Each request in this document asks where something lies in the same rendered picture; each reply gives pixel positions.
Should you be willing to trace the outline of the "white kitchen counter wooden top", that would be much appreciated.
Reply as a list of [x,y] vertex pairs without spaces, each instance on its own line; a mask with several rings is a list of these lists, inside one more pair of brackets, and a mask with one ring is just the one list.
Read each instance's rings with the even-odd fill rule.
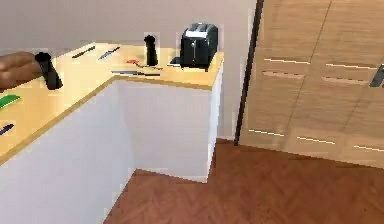
[[[73,55],[96,48],[78,58]],[[120,49],[102,60],[108,50]],[[63,86],[35,79],[0,109],[0,224],[102,224],[137,169],[206,182],[224,55],[208,71],[145,64],[142,46],[91,43],[54,59]],[[119,75],[136,70],[160,76]]]

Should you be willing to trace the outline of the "black toaster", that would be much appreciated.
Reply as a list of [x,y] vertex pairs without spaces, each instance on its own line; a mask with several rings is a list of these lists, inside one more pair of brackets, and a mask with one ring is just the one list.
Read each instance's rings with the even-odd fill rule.
[[209,23],[193,23],[182,34],[180,53],[169,66],[199,68],[208,71],[218,49],[218,27]]

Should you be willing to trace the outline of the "long grey knife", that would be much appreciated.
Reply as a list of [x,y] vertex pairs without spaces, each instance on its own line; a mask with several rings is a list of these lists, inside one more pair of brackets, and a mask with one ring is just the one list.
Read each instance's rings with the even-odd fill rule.
[[111,71],[111,73],[119,74],[119,75],[136,75],[136,76],[160,76],[159,73],[144,73],[136,70],[125,70],[125,71]]

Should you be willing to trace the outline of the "dark blue knife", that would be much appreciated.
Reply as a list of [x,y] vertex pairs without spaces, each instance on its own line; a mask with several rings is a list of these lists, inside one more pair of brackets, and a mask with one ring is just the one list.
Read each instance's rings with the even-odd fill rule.
[[114,48],[114,49],[112,49],[112,50],[108,50],[108,51],[106,51],[104,54],[102,54],[102,55],[98,58],[98,60],[102,60],[102,59],[106,58],[107,56],[111,55],[112,53],[114,53],[115,51],[117,51],[117,50],[119,50],[119,49],[120,49],[120,46],[118,46],[118,47],[116,47],[116,48]]

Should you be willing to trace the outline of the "black knife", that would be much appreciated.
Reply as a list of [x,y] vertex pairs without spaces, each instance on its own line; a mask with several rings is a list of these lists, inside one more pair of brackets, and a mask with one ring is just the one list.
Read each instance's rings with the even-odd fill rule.
[[78,57],[84,55],[85,53],[94,50],[95,48],[96,48],[96,46],[94,45],[94,46],[92,46],[92,47],[90,47],[90,48],[88,48],[88,49],[86,49],[86,50],[84,50],[82,52],[79,52],[79,53],[73,55],[72,58],[78,58]]

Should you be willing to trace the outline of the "light wooden room door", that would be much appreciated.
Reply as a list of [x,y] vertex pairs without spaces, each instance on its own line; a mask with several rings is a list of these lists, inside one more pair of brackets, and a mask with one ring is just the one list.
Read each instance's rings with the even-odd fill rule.
[[384,169],[384,0],[258,0],[238,144]]

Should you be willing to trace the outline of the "brown bread loaf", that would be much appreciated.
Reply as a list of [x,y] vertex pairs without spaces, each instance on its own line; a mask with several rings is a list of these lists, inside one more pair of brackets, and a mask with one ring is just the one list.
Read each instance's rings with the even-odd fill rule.
[[0,56],[0,92],[15,88],[41,76],[41,67],[30,52]]

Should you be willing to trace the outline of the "green flat utensil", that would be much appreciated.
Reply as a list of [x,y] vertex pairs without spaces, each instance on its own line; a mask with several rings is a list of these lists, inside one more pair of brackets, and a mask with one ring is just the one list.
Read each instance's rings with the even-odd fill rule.
[[12,104],[13,102],[19,100],[20,97],[18,95],[5,95],[2,98],[0,98],[0,109],[6,107],[7,105]]

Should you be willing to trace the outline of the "red handled utensil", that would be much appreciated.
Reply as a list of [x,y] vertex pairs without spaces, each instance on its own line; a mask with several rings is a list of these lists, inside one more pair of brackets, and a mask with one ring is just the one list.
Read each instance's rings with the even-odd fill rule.
[[156,67],[156,66],[151,66],[151,65],[142,65],[142,64],[139,63],[138,60],[135,60],[135,59],[127,60],[126,63],[133,64],[133,65],[135,65],[136,67],[139,67],[139,68],[152,68],[152,69],[155,69],[155,70],[163,70],[163,68],[161,68],[161,67]]

